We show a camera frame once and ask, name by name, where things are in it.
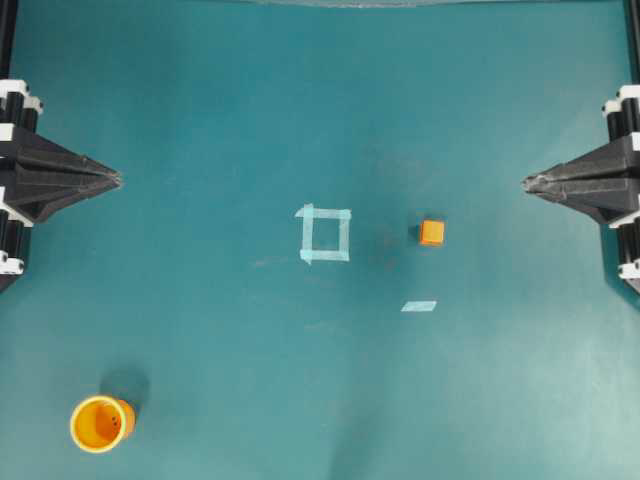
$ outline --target light blue tape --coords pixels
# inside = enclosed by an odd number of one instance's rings
[[[313,260],[349,261],[349,221],[351,210],[332,210],[314,208],[312,203],[305,204],[296,212],[296,217],[302,217],[302,248],[300,258],[311,265]],[[313,219],[339,220],[338,250],[313,249]]]
[[[402,307],[402,312],[433,312],[438,302],[426,301],[426,302],[407,302]]]

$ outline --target cup rim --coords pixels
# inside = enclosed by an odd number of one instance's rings
[[[82,410],[87,405],[94,402],[106,402],[112,407],[114,407],[117,410],[118,415],[120,415],[120,431],[118,432],[118,435],[116,436],[116,438],[114,438],[111,443],[109,443],[108,445],[105,445],[104,447],[90,447],[88,445],[85,445],[78,438],[78,435],[76,434],[76,429],[74,428],[76,421],[78,419],[78,415],[80,415],[80,412],[82,412]],[[78,447],[80,447],[82,450],[89,453],[104,453],[104,452],[108,452],[109,450],[114,448],[116,445],[118,445],[118,443],[120,443],[120,441],[124,437],[124,432],[127,429],[127,416],[125,414],[124,408],[122,408],[122,405],[120,405],[120,402],[118,402],[117,399],[110,397],[108,395],[92,395],[91,397],[88,397],[84,399],[82,402],[80,402],[76,406],[76,408],[73,410],[73,414],[71,415],[71,420],[69,421],[69,429],[71,431],[71,438],[73,438],[73,441],[75,442],[75,444]]]

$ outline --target teal mat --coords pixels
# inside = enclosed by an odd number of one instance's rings
[[[39,132],[126,186],[1,297],[0,478],[636,478],[637,310],[598,227],[519,185],[606,141],[625,35],[618,2],[23,0]],[[305,203],[351,209],[349,263],[300,260]],[[141,412],[91,456],[98,391]]]

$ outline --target plastic cup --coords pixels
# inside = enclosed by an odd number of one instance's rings
[[[71,438],[85,452],[108,452],[133,432],[136,415],[124,400],[95,395],[80,403],[69,427]]]

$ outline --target orange cube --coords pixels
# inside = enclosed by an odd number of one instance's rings
[[[428,247],[439,247],[444,243],[444,222],[425,220],[420,226],[420,244]]]

